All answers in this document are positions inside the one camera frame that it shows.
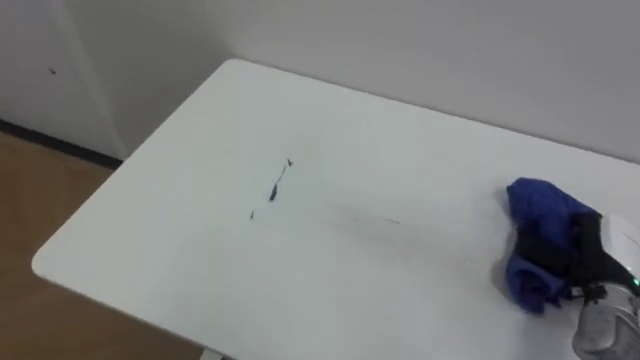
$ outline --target black scribble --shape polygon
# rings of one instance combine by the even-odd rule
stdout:
[[[271,196],[269,196],[269,201],[273,201],[276,199],[276,195],[278,195],[278,184],[273,185],[273,190],[271,190]]]
[[[292,165],[293,165],[293,162],[287,159],[287,163],[282,168],[282,172],[280,172],[280,176],[278,177],[278,180],[276,180],[276,183],[273,184],[273,189],[271,190],[271,196],[269,196],[269,202],[272,202],[273,200],[276,199],[276,196],[278,195],[278,183],[280,182],[280,180],[282,180],[282,177],[284,176],[284,173],[287,171],[287,168],[291,167]]]

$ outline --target dark mark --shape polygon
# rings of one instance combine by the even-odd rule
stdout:
[[[627,233],[626,233],[626,232],[624,232],[624,231],[623,231],[622,233],[624,234],[624,236],[626,236],[626,237],[627,237],[627,239],[631,240],[631,242],[632,242],[635,246],[637,246],[637,247],[639,247],[639,248],[640,248],[640,245],[638,245],[638,243],[636,242],[636,239],[632,238],[631,236],[629,236],[629,234],[627,234]]]
[[[273,185],[273,190],[271,190],[271,196],[269,196],[269,201],[275,200],[276,195],[278,195],[278,183]]]
[[[276,180],[276,183],[273,184],[273,190],[271,190],[271,196],[269,196],[269,201],[273,201],[276,199],[276,195],[278,195],[278,183],[280,182],[280,180],[282,180],[282,176],[284,176],[284,173],[287,171],[287,166],[291,167],[291,165],[293,165],[293,162],[287,159],[287,163],[282,168],[282,172],[280,173],[278,180]]]

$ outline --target white surface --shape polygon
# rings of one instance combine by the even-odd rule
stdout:
[[[239,360],[573,359],[503,295],[519,176],[640,224],[637,165],[230,61],[33,268]]]
[[[640,162],[637,0],[61,1],[130,148],[236,57]]]
[[[212,351],[205,350],[202,352],[202,356],[200,356],[200,360],[222,360],[222,356]]]
[[[78,75],[49,2],[0,1],[0,46],[0,119],[124,155],[113,124]]]

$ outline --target table top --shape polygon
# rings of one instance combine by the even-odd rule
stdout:
[[[33,269],[239,360],[573,359],[504,290],[521,176],[640,225],[640,166],[230,60]]]

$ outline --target blue cloth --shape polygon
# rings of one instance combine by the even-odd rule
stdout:
[[[520,178],[507,187],[511,218],[518,228],[535,227],[540,241],[551,241],[571,251],[572,215],[595,210],[544,180]],[[545,302],[559,305],[569,298],[563,279],[511,254],[506,280],[513,299],[524,309],[544,313]]]

